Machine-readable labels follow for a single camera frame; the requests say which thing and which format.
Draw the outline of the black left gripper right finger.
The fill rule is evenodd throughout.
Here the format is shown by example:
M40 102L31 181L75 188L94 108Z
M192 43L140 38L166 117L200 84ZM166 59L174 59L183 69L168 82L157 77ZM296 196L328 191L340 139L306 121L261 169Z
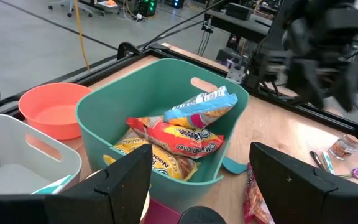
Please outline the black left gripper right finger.
M260 142L249 159L275 223L358 224L358 184Z

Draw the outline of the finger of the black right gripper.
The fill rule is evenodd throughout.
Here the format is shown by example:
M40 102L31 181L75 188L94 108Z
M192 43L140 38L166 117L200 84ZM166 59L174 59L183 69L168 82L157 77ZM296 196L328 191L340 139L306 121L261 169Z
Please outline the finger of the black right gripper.
M293 59L287 70L287 88L297 93L302 102L323 109L323 93L316 75L317 66L318 62L315 60Z
M346 111L352 111L358 89L358 62L346 62L338 71L339 76L334 82L334 97Z

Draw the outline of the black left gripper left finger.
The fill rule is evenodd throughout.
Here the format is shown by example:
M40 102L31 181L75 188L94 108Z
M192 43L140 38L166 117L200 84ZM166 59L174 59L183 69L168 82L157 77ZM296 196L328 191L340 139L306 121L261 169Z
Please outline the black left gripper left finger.
M58 194L0 195L0 223L139 223L151 171L144 144Z

